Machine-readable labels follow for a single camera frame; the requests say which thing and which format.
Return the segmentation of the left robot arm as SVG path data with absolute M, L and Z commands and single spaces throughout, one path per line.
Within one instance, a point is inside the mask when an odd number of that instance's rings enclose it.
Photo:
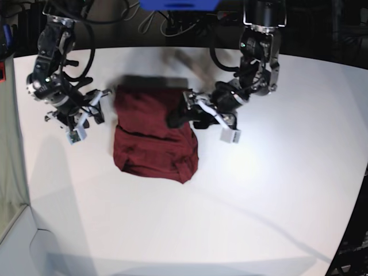
M 277 89 L 280 28 L 286 26 L 286 22 L 285 1 L 244 1 L 239 66 L 221 64 L 215 47 L 209 48 L 214 64 L 233 73 L 233 79 L 217 81 L 211 93 L 183 91 L 178 107 L 167 116 L 167 126 L 178 129 L 192 122 L 195 129 L 206 129 L 218 124 L 222 127 L 222 141 L 238 143 L 241 131 L 237 127 L 237 109 L 245 105 L 251 95 L 264 96 Z

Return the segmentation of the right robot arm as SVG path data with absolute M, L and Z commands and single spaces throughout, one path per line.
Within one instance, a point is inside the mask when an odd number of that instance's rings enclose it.
M 79 65 L 78 61 L 67 59 L 67 54 L 75 46 L 75 24 L 86 20 L 92 5 L 92 1 L 46 1 L 43 15 L 47 23 L 37 41 L 33 71 L 26 80 L 28 94 L 54 108 L 45 115 L 45 121 L 56 121 L 70 144 L 87 137 L 90 117 L 96 124 L 105 122 L 100 101 L 112 94 L 110 89 L 94 89 L 85 94 L 80 91 L 93 82 L 87 73 L 95 57 L 95 44 L 91 45 L 89 60 L 80 76 L 71 77 L 64 72 L 66 66 Z

